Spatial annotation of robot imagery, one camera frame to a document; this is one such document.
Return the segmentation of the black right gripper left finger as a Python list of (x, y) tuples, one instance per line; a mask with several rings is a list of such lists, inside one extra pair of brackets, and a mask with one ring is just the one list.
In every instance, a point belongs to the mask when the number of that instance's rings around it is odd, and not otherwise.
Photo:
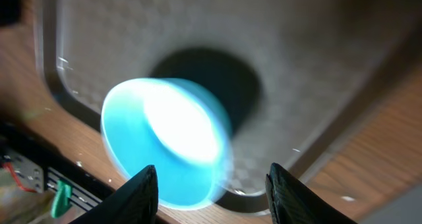
[(147, 165), (98, 206), (71, 224), (153, 224), (158, 211), (158, 176)]

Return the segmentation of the light blue small bowl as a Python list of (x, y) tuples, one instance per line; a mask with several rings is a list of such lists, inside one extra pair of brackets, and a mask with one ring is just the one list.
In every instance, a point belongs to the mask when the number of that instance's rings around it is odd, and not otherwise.
[(100, 131), (127, 179), (153, 165), (159, 203), (198, 210), (219, 200), (233, 173), (231, 122), (205, 87), (181, 78), (136, 78), (106, 95)]

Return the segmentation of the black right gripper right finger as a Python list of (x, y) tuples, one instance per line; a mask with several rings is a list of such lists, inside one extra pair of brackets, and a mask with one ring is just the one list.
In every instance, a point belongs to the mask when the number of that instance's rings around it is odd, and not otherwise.
[(273, 224), (356, 224), (277, 163), (265, 180)]

